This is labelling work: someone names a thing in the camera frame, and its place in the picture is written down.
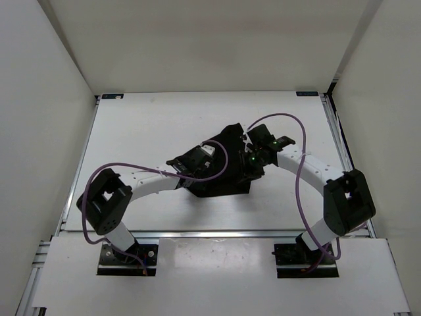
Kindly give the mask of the black skirt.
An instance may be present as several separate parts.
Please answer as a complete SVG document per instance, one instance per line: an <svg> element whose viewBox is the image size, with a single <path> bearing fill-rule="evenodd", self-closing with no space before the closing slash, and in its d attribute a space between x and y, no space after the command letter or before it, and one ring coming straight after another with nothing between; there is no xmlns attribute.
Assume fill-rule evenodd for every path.
<svg viewBox="0 0 421 316"><path fill-rule="evenodd" d="M241 139L243 133L243 128L237 123L228 125L221 133L207 141L207 145L216 149L213 155L215 173L222 174L209 180L212 185L207 190L187 189L189 192L200 198L249 193L251 182L254 180L243 180L240 171L239 151L245 151L245 144Z"/></svg>

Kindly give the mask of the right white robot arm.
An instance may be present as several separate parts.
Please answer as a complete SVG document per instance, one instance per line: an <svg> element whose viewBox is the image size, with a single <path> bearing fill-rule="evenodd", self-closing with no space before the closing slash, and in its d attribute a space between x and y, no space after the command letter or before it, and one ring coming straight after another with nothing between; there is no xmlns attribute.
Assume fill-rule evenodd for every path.
<svg viewBox="0 0 421 316"><path fill-rule="evenodd" d="M295 254L303 263L328 254L323 247L356 229L376 214L364 174L358 169L343 171L304 152L287 136L276 139L268 134L251 139L239 137L245 165L252 169L274 165L295 175L295 199L305 226L295 242ZM323 198L323 215L312 226L307 222L300 199L299 182L304 180Z"/></svg>

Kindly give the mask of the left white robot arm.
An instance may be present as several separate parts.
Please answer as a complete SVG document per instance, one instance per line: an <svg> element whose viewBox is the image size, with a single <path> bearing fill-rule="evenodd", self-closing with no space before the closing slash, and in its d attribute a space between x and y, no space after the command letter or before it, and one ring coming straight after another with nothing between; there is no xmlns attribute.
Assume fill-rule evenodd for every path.
<svg viewBox="0 0 421 316"><path fill-rule="evenodd" d="M88 179L76 205L88 244L108 243L123 263L141 261L141 248L122 222L129 204L142 197L207 184L226 170L214 167L212 154L198 147L199 156L183 155L153 169L129 163L107 163Z"/></svg>

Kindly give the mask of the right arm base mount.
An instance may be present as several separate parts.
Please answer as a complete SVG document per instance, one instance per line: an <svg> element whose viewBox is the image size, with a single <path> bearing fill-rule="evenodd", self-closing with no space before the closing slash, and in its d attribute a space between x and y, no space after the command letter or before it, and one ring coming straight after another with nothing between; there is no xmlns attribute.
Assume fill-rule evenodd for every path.
<svg viewBox="0 0 421 316"><path fill-rule="evenodd" d="M276 238L272 250L278 279L338 278L335 260L322 251L305 251L294 238Z"/></svg>

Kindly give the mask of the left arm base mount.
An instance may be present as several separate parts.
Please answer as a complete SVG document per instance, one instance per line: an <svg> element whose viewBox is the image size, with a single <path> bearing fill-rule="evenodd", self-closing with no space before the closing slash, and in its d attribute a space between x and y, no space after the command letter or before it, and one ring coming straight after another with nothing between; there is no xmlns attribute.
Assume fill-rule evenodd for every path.
<svg viewBox="0 0 421 316"><path fill-rule="evenodd" d="M157 272L158 244L139 244L135 259L103 243L99 254L97 275L113 277L153 277Z"/></svg>

